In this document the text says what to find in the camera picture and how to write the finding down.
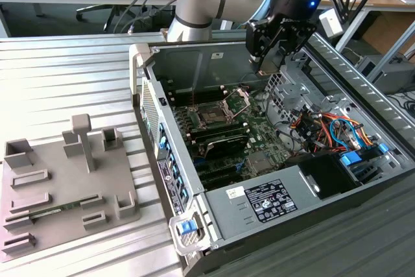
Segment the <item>motherboard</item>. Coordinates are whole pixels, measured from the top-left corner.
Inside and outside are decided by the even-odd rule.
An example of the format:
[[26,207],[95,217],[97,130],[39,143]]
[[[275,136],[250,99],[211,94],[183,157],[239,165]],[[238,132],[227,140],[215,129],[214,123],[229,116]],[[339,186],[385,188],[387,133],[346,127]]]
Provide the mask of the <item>motherboard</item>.
[[173,99],[179,100],[171,103],[174,118],[207,190],[278,170],[291,156],[263,108],[242,88]]

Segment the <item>warning label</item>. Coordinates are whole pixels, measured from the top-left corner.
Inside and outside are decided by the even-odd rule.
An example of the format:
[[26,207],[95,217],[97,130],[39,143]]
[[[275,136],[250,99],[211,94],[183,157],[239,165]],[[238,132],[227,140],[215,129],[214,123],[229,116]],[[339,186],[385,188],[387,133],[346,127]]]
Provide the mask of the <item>warning label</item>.
[[297,210],[281,180],[245,189],[245,195],[262,223]]
[[180,202],[179,196],[177,195],[176,186],[174,185],[175,181],[174,178],[171,176],[171,172],[169,167],[167,166],[167,162],[165,160],[159,161],[158,168],[160,170],[161,177],[163,178],[167,194],[169,195],[171,206],[174,209],[174,215],[182,214],[182,203]]

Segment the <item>green circuit board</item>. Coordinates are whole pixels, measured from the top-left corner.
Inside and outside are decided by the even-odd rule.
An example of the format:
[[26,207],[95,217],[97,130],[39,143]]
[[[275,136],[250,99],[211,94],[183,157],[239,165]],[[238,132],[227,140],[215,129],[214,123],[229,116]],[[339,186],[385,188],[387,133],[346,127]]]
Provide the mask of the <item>green circuit board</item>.
[[[241,97],[238,92],[233,92],[225,102],[207,102],[172,109],[202,182],[208,184],[213,173],[225,175],[228,170],[233,171],[235,167],[238,179],[248,180],[279,169],[290,157],[290,152],[277,137],[274,127],[267,121],[260,105],[247,93],[244,94],[246,96]],[[244,149],[236,153],[205,160],[203,152],[199,153],[200,151],[194,148],[195,142],[187,139],[190,132],[202,133],[205,130],[218,130],[229,125],[244,125],[244,128],[241,134],[237,135],[235,130],[220,132],[215,139],[224,139],[233,135],[235,137],[243,135],[246,139],[248,136]]]

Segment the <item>aluminum extrusion table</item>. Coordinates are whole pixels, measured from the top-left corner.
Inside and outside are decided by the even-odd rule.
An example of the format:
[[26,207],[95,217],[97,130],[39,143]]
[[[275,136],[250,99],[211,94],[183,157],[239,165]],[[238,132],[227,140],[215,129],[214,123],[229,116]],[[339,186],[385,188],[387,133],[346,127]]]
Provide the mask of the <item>aluminum extrusion table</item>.
[[26,137],[32,145],[57,139],[70,115],[88,113],[93,130],[116,126],[123,133],[142,214],[136,222],[1,263],[1,276],[182,276],[130,102],[128,47],[143,41],[161,42],[163,36],[0,43],[1,149],[11,137]]
[[[236,35],[243,38],[244,32],[232,33]],[[0,134],[5,117],[16,122],[8,117],[16,112],[29,125],[31,143],[56,139],[74,112],[88,110],[95,130],[118,126],[143,214],[134,223],[2,263],[2,277],[182,276],[130,104],[128,47],[140,41],[161,42],[163,37],[151,33],[9,38],[0,43]],[[19,125],[9,129],[8,136],[24,136]],[[0,138],[1,148],[4,141]],[[412,175],[356,209],[208,276],[413,276],[414,224]]]

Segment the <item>blue latch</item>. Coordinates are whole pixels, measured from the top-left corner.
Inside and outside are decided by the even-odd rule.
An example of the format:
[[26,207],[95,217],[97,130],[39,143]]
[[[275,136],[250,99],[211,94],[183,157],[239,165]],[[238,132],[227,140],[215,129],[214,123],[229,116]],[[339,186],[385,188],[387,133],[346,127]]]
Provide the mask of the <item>blue latch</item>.
[[160,139],[160,143],[158,143],[158,147],[160,149],[164,149],[166,147],[167,138],[165,136],[162,136]]
[[187,198],[187,191],[185,189],[182,190],[182,197],[183,197],[183,200]]
[[361,162],[362,158],[356,152],[348,152],[341,157],[344,165],[353,165],[357,162]]
[[380,143],[379,149],[381,150],[383,154],[389,151],[389,147],[387,147],[385,143]]
[[197,223],[195,220],[184,221],[177,228],[179,229],[180,235],[185,235],[197,231]]
[[177,165],[173,165],[173,178],[177,178],[179,175],[179,169],[177,169]]

